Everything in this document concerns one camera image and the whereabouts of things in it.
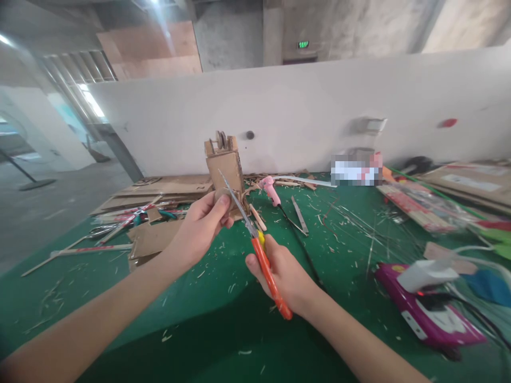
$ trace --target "fingers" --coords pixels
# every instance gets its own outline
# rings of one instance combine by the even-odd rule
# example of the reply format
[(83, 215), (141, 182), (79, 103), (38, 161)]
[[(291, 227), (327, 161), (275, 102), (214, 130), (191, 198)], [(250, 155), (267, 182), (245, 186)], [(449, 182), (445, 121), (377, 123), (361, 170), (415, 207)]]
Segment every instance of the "fingers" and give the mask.
[(209, 221), (211, 224), (217, 224), (220, 222), (222, 217), (227, 213), (230, 206), (230, 197), (228, 195), (222, 195), (216, 202), (216, 204), (213, 206), (211, 211), (204, 217), (207, 221)]
[(234, 220), (231, 217), (229, 217), (229, 214), (227, 214), (222, 217), (222, 219), (220, 220), (220, 224), (223, 227), (230, 229), (234, 224)]
[(201, 199), (195, 201), (186, 214), (186, 218), (192, 221), (198, 221), (208, 214), (215, 205), (215, 192), (207, 193)]
[(265, 293), (270, 296), (270, 289), (268, 288), (268, 284), (266, 283), (265, 276), (262, 273), (261, 266), (259, 265), (259, 261), (257, 260), (256, 255), (247, 255), (245, 258), (245, 263), (252, 275), (257, 278)]
[(268, 261), (270, 264), (274, 264), (275, 254), (280, 248), (280, 245), (277, 241), (271, 236), (271, 234), (265, 235), (265, 246), (266, 246), (266, 256), (268, 257)]

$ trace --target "gray floor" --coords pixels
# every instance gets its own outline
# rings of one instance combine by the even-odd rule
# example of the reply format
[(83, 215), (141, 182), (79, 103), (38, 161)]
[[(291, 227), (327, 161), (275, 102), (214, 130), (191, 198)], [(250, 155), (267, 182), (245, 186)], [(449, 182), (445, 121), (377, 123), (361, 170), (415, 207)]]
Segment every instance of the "gray floor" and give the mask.
[(12, 164), (0, 163), (0, 275), (47, 245), (101, 205), (109, 195), (131, 185), (115, 159), (72, 172), (53, 172), (48, 165), (17, 160), (35, 179), (57, 182), (18, 191), (29, 180)]

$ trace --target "white cable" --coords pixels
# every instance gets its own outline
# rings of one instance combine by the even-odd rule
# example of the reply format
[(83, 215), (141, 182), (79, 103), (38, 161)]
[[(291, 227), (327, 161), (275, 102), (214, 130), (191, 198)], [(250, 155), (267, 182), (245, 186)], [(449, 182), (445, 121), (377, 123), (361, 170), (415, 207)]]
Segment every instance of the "white cable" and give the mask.
[(487, 243), (489, 245), (489, 247), (483, 247), (483, 246), (463, 246), (463, 247), (459, 247), (457, 249), (452, 250), (451, 259), (459, 259), (459, 260), (462, 260), (462, 261), (470, 261), (472, 263), (479, 263), (479, 264), (483, 264), (485, 266), (489, 266), (489, 267), (492, 267), (494, 269), (497, 269), (502, 274), (502, 277), (503, 277), (504, 281), (507, 283), (507, 286), (508, 286), (509, 290), (511, 290), (511, 272), (509, 272), (509, 270), (506, 269), (504, 266), (499, 265), (498, 263), (495, 263), (495, 262), (481, 260), (479, 258), (472, 258), (472, 257), (463, 256), (463, 255), (458, 255), (458, 253), (460, 253), (462, 251), (467, 251), (467, 250), (485, 250), (485, 251), (492, 251), (493, 250), (493, 246), (491, 246), (490, 243), (488, 243), (487, 241), (483, 240), (481, 237), (480, 237), (480, 239), (483, 242)]

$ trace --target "blurred label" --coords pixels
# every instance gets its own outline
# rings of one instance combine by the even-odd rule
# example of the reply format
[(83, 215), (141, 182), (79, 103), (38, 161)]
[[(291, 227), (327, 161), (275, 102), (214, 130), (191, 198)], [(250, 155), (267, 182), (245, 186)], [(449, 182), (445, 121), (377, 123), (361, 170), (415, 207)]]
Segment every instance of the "blurred label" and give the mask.
[(449, 182), (454, 182), (456, 184), (468, 186), (474, 189), (484, 190), (485, 192), (494, 192), (502, 187), (502, 185), (492, 184), (491, 182), (481, 182), (473, 180), (469, 177), (456, 176), (454, 174), (448, 174), (447, 176), (443, 176), (442, 179)]
[(332, 156), (332, 185), (375, 186), (382, 184), (380, 153), (336, 154)]

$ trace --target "scissor blade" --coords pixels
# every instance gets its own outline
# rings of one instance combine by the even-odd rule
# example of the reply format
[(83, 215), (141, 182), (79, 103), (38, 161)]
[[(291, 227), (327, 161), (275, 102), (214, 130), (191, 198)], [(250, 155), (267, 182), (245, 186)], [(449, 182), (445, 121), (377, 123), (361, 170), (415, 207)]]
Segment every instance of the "scissor blade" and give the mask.
[(238, 209), (241, 212), (241, 215), (243, 216), (243, 219), (245, 220), (246, 228), (248, 229), (248, 231), (250, 232), (250, 234), (254, 238), (257, 238), (258, 234), (257, 234), (257, 231), (256, 231), (255, 227), (252, 224), (252, 221), (250, 221), (249, 217), (247, 217), (247, 215), (245, 214), (245, 210), (243, 210), (243, 207), (241, 206), (241, 203), (238, 201), (238, 199), (236, 198), (236, 195), (234, 194), (233, 190), (230, 188), (230, 185), (227, 182), (227, 180), (225, 179), (224, 174), (222, 173), (222, 171), (220, 169), (218, 169), (218, 171), (220, 172), (222, 178), (224, 179), (225, 185), (227, 186), (227, 189), (229, 189), (231, 197), (233, 198), (234, 202), (236, 203), (236, 206), (238, 207)]

